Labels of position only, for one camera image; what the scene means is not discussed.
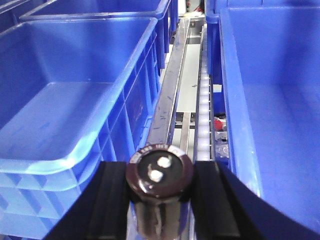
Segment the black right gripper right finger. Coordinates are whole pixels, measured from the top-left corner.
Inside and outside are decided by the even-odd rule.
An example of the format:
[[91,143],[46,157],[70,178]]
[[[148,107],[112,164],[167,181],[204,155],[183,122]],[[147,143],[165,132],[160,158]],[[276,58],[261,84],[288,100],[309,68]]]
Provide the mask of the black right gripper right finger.
[[199,240],[318,240],[248,189],[225,165],[197,161],[191,194]]

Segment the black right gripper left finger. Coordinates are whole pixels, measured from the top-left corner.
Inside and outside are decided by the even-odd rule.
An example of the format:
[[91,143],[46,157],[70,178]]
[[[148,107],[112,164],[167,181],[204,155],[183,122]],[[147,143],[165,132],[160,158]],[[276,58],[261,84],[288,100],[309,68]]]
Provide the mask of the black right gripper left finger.
[[129,191],[125,162],[100,162],[98,169],[46,240],[124,240]]

